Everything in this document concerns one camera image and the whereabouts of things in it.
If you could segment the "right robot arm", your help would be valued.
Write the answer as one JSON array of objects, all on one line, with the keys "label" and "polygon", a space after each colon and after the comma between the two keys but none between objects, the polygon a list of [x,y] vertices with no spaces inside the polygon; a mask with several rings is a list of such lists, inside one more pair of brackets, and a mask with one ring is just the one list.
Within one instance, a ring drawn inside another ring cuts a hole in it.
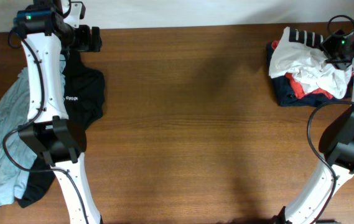
[{"label": "right robot arm", "polygon": [[295,105],[306,105],[310,95],[347,105],[312,147],[319,163],[303,191],[273,223],[318,223],[336,191],[354,176],[354,20],[352,25],[350,32],[328,37],[286,27],[279,43],[268,47],[269,76],[280,105],[293,83],[300,88],[292,94]]}]

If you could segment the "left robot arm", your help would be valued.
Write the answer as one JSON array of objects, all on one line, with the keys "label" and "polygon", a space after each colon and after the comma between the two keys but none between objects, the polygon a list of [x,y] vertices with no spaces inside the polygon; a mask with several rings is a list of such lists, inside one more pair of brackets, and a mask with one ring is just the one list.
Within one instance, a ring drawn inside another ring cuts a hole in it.
[{"label": "left robot arm", "polygon": [[70,223],[102,223],[85,172],[85,130],[68,117],[60,79],[64,50],[98,52],[98,27],[81,25],[81,1],[34,1],[14,18],[12,32],[21,40],[27,60],[29,110],[26,124],[6,136],[19,138],[55,174]]}]

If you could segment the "white t-shirt black print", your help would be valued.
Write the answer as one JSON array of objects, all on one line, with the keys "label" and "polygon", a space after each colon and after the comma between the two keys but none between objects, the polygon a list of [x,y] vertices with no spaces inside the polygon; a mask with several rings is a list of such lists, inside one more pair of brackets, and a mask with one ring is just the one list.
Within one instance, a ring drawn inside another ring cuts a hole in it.
[{"label": "white t-shirt black print", "polygon": [[286,78],[298,99],[311,94],[342,99],[352,77],[352,66],[339,70],[327,63],[325,54],[317,48],[323,39],[314,32],[286,27],[273,45],[269,76]]}]

